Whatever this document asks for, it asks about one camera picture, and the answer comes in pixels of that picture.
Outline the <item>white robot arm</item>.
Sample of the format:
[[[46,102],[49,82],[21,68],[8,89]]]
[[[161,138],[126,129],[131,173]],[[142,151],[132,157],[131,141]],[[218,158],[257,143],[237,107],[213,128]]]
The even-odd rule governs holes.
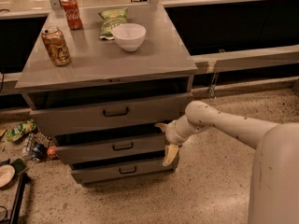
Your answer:
[[[255,149],[248,224],[299,224],[299,124],[237,116],[192,101],[179,119],[156,125],[164,133],[163,165],[190,136],[214,127]]]

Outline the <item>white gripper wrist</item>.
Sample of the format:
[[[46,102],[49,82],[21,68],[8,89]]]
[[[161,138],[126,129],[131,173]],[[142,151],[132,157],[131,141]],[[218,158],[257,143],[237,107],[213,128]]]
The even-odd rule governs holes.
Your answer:
[[[165,132],[165,137],[170,143],[164,149],[163,166],[168,166],[174,161],[179,151],[179,145],[200,131],[200,127],[191,123],[185,115],[171,121],[167,125],[158,122],[155,124],[155,127],[159,128],[163,133]]]

